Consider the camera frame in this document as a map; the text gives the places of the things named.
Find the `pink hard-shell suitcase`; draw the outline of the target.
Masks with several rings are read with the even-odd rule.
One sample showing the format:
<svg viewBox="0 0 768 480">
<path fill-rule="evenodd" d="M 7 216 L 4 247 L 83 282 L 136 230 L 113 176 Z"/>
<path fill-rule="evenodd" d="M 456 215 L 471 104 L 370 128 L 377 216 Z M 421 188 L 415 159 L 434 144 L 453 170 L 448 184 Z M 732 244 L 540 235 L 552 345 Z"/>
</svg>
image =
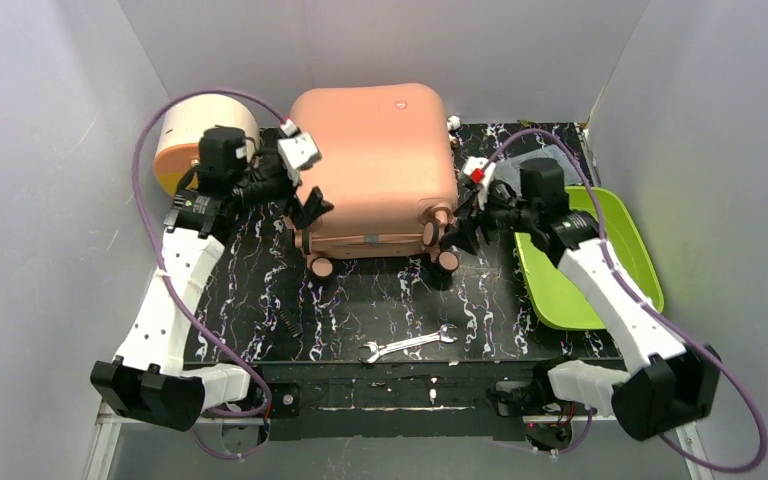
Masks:
<svg viewBox="0 0 768 480">
<path fill-rule="evenodd" d="M 310 273 L 337 260 L 425 255 L 444 273 L 459 258 L 440 239 L 453 224 L 458 190 L 439 94 L 419 83 L 317 88 L 292 105 L 321 159 L 302 174 L 300 195 L 321 189 L 333 209 L 294 229 Z"/>
</svg>

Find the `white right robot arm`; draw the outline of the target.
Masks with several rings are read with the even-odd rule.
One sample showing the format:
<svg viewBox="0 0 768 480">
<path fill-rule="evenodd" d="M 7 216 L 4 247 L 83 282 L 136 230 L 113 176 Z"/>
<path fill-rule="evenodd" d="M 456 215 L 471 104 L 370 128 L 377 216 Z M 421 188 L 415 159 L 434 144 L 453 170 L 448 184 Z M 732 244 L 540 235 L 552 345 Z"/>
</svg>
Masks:
<svg viewBox="0 0 768 480">
<path fill-rule="evenodd" d="M 529 235 L 532 245 L 567 278 L 617 342 L 624 367 L 609 369 L 572 357 L 533 369 L 527 398 L 574 402 L 616 418 L 626 434 L 646 440 L 708 417 L 720 379 L 716 352 L 658 321 L 652 301 L 621 264 L 591 186 L 588 210 L 570 204 L 564 172 L 551 158 L 519 169 L 519 188 L 495 176 L 495 163 L 469 158 L 460 173 L 469 195 L 440 243 L 476 254 L 495 230 Z"/>
</svg>

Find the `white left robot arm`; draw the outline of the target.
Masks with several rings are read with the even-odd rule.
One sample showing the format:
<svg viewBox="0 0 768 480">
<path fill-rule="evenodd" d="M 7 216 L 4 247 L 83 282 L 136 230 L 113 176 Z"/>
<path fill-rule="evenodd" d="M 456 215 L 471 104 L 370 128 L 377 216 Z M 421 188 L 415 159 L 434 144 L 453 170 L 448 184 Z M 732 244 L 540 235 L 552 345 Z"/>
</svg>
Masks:
<svg viewBox="0 0 768 480">
<path fill-rule="evenodd" d="M 321 158 L 313 137 L 291 123 L 274 148 L 258 148 L 237 127 L 207 129 L 177 176 L 162 237 L 150 242 L 160 263 L 140 310 L 112 360 L 93 366 L 90 382 L 118 415 L 177 431 L 207 410 L 243 400 L 252 381 L 268 387 L 239 355 L 187 370 L 184 350 L 194 311 L 246 207 L 283 204 L 309 226 L 333 206 L 319 188 L 301 201 L 301 173 Z"/>
</svg>

